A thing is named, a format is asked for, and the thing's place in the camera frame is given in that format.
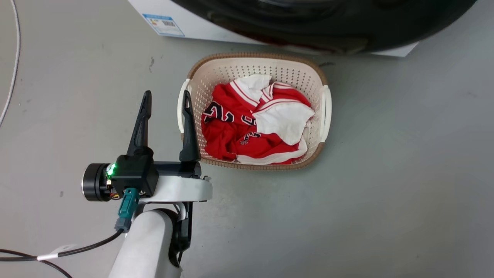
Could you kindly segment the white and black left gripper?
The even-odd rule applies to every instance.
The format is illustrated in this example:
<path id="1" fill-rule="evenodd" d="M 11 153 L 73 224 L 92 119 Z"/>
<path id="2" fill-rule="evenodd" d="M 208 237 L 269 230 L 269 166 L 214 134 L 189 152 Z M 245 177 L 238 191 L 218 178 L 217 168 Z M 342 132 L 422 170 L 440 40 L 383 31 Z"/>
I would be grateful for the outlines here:
<path id="1" fill-rule="evenodd" d="M 208 177 L 201 178 L 200 149 L 196 138 L 195 118 L 192 98 L 188 90 L 184 90 L 183 104 L 183 148 L 179 154 L 180 162 L 195 163 L 182 165 L 180 162 L 155 162 L 159 173 L 156 190 L 153 196 L 141 194 L 140 203 L 178 203 L 207 201 L 212 198 L 212 184 Z M 152 115 L 152 93 L 147 90 L 137 114 L 134 131 L 131 135 L 128 156 L 149 154 L 153 150 L 148 147 L 148 123 Z M 111 185 L 107 185 L 107 173 L 114 173 L 113 163 L 90 164 L 82 178 L 82 192 L 88 201 L 117 200 L 117 193 Z"/>

